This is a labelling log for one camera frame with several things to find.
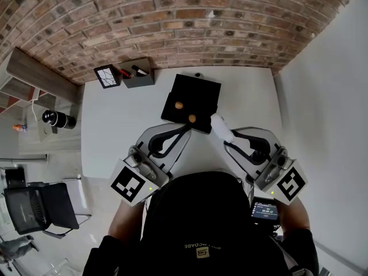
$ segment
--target black office chair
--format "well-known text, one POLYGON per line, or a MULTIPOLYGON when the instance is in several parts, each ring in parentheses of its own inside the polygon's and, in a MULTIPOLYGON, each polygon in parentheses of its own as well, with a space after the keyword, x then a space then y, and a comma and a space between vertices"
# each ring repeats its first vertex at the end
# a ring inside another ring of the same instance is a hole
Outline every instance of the black office chair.
POLYGON ((65 183, 4 189, 4 196, 10 218, 20 235, 43 231, 61 239, 73 229, 79 229, 76 216, 87 217, 85 221, 91 217, 74 213, 65 183), (46 231, 51 224, 70 230, 62 234, 46 231))

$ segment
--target small orange ball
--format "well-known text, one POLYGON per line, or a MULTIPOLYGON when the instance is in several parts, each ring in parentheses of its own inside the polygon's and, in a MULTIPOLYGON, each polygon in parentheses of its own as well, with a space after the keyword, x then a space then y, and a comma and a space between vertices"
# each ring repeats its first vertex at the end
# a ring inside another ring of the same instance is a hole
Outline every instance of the small orange ball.
POLYGON ((183 107, 184 107, 183 103, 181 103, 181 102, 179 102, 179 101, 177 101, 177 102, 175 103, 175 108, 176 108, 176 109, 182 109, 183 107))
POLYGON ((189 121, 193 124, 193 123, 195 123, 196 122, 196 116, 194 115, 194 114, 191 114, 190 116, 189 116, 189 121))

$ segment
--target pen holder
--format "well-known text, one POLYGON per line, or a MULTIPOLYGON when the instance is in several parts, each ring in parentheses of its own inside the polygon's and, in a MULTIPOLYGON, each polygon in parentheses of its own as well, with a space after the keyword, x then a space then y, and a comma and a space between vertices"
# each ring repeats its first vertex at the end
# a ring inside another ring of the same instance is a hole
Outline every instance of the pen holder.
POLYGON ((122 79, 127 88, 150 86, 155 84, 154 71, 151 68, 150 61, 147 58, 130 60, 128 62, 122 62, 118 64, 119 68, 133 74, 134 77, 130 79, 122 79), (132 68, 136 66, 148 75, 138 76, 137 72, 132 68))

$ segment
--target white table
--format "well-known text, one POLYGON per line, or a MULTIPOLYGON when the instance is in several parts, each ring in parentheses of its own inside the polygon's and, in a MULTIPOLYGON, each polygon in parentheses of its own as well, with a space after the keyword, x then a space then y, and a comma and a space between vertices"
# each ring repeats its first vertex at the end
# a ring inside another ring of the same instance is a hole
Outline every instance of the white table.
MULTIPOLYGON (((221 83, 217 112, 229 128, 260 127, 281 138, 282 124, 276 89, 268 68, 183 67, 155 71, 154 86, 103 89, 99 81, 86 83, 82 109, 83 175, 110 178, 119 158, 149 127, 165 123, 161 113, 176 74, 221 83)), ((175 177, 198 171, 227 168, 244 178, 244 172, 225 152, 223 143, 192 131, 191 139, 171 169, 175 177)))

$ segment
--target small screen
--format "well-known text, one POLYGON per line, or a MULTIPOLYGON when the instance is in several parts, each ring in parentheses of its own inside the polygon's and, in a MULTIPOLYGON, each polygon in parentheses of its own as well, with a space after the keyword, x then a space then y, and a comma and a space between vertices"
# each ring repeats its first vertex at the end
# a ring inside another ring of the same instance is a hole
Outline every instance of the small screen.
POLYGON ((260 219, 264 218, 267 220, 277 220, 277 208, 272 204, 256 202, 254 203, 254 208, 252 210, 252 217, 260 219))

